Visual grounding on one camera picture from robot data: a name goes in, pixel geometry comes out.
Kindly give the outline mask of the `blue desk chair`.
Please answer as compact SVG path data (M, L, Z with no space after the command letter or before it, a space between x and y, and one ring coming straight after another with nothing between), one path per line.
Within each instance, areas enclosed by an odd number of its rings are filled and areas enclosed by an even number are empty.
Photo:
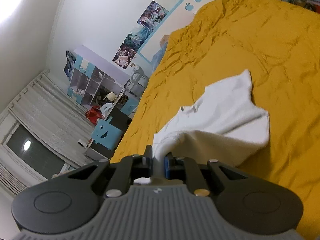
M112 117L100 119L92 132L91 138L109 150L115 150L123 131L111 124Z

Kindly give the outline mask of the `white blue headboard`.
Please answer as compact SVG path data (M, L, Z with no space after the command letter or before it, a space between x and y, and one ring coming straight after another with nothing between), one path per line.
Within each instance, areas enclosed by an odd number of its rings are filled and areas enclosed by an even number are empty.
M214 0L179 0L139 48L138 56L151 63L153 56L160 50L161 38L189 25L197 11L211 1Z

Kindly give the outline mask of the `mustard yellow bedspread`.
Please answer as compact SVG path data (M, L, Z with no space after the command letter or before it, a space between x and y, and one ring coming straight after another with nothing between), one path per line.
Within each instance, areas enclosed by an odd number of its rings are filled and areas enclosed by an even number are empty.
M271 139L240 168L287 187L304 205L298 233L319 236L319 14L280 0L215 0L170 35L112 162L145 146L207 85L251 72Z

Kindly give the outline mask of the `red bag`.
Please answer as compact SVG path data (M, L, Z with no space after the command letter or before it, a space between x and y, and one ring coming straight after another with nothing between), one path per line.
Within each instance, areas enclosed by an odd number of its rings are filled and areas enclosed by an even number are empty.
M94 125L103 118L100 110L100 106L93 106L85 113L85 117Z

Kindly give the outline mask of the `white t-shirt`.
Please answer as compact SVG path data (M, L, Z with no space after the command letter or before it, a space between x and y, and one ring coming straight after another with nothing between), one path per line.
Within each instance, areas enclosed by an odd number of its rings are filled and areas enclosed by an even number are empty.
M182 106L152 143L153 174L142 175L136 185L164 182L164 158L193 158L198 164L216 159L239 166L264 148L270 139L269 113L251 100L249 70L205 87L191 106Z

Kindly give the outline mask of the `blue pillow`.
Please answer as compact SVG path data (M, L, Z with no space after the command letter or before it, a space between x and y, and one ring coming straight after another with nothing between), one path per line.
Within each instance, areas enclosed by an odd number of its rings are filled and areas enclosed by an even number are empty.
M154 72L156 68L159 66L163 56L165 54L167 45L168 45L169 35L164 35L159 42L160 50L157 51L155 55L153 55L151 60L152 71Z

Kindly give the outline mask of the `dark window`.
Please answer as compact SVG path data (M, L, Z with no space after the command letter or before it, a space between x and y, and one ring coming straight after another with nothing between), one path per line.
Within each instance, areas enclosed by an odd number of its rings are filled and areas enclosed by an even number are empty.
M8 136L5 146L46 179L52 178L68 166L22 125L18 125Z

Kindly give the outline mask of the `grey white curtain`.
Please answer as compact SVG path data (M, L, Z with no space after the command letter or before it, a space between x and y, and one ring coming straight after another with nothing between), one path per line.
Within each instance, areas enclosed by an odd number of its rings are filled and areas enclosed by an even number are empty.
M85 108L68 97L47 71L24 87L1 113L1 185L13 196L46 180L7 146L19 127L25 128L52 154L68 165L90 163L79 140L88 141L93 125Z

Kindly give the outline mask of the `anime wall posters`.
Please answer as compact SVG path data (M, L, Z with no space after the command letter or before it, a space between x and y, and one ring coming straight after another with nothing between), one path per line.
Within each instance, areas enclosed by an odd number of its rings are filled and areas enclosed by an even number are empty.
M152 1L137 20L137 24L122 42L112 61L119 67L126 69L140 47L168 13L169 11L165 9L165 7Z

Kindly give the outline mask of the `purple blue shelf unit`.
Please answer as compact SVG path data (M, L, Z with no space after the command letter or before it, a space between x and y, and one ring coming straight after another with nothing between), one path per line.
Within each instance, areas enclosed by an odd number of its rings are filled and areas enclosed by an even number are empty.
M109 102L107 95L112 92L116 95L112 107L133 118L142 94L142 90L134 88L133 78L84 45L73 54L75 62L67 95L91 109Z

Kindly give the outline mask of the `grey metal chair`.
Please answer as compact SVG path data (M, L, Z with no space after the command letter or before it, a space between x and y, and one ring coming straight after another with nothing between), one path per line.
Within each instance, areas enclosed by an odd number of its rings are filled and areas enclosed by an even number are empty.
M136 98L140 98L148 82L149 78L145 75L144 70L140 66L135 65L130 79L124 85L124 89Z

